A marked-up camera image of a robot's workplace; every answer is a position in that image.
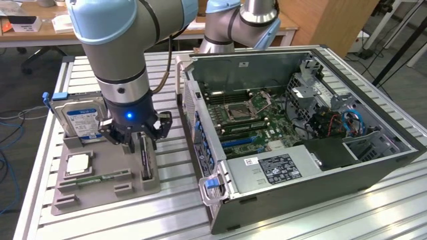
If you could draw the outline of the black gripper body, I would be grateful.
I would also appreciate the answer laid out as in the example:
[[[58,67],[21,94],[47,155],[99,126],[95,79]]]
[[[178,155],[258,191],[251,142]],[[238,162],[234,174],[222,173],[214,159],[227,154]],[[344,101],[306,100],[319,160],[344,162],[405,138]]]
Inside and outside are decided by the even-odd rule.
[[[142,131],[143,126],[154,129],[155,108],[151,94],[146,94],[139,100],[130,103],[118,103],[107,98],[105,101],[118,129],[127,130],[131,127]]]

